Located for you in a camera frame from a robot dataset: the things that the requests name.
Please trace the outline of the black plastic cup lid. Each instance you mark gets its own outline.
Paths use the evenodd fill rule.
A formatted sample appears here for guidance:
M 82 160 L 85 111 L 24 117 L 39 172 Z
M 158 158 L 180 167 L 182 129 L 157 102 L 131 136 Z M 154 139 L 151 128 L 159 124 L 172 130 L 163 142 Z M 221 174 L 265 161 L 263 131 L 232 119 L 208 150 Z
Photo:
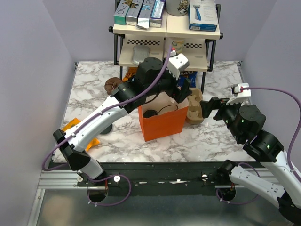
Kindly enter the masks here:
M 158 115 L 158 112 L 156 110 L 152 110 L 152 109 L 149 109 L 143 113 L 144 118 L 150 118 L 150 117 L 156 116 L 156 115 Z

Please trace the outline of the orange paper gift bag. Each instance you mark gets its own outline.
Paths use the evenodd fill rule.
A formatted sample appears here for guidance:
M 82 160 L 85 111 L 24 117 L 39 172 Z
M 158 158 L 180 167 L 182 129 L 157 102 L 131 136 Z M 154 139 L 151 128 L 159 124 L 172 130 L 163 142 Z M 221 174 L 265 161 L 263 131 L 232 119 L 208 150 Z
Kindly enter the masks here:
M 148 104 L 138 107 L 139 123 L 144 141 L 180 133 L 184 127 L 189 102 L 186 98 L 177 103 L 165 92 Z M 156 110 L 158 115 L 144 118 L 143 113 L 149 109 Z

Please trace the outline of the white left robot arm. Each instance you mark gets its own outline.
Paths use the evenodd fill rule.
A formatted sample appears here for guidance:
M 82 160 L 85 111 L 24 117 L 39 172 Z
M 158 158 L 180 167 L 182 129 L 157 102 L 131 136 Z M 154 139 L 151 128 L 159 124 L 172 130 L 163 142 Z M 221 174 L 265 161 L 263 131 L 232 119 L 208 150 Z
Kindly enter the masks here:
M 104 182 L 104 170 L 86 152 L 86 146 L 115 121 L 145 104 L 149 96 L 164 92 L 181 103 L 191 94 L 189 81 L 184 83 L 183 88 L 177 87 L 180 73 L 189 64 L 183 54 L 168 57 L 165 61 L 148 57 L 139 64 L 136 74 L 120 83 L 86 119 L 67 131 L 56 130 L 54 139 L 71 170 L 80 170 L 88 176 L 92 185 L 101 185 Z

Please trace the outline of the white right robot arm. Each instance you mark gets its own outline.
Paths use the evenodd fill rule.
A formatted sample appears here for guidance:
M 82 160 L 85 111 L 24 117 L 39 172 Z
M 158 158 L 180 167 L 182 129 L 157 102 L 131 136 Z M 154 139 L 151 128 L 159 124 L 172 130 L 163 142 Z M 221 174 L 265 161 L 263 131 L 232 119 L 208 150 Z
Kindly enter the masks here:
M 218 185 L 234 183 L 244 186 L 272 203 L 287 220 L 300 225 L 301 183 L 289 168 L 284 146 L 273 134 L 263 130 L 266 116 L 255 105 L 229 104 L 229 101 L 218 97 L 201 101 L 202 116 L 207 118 L 212 110 L 216 110 L 214 120 L 224 121 L 236 143 L 268 169 L 279 184 L 249 173 L 230 160 L 226 160 L 208 180 Z

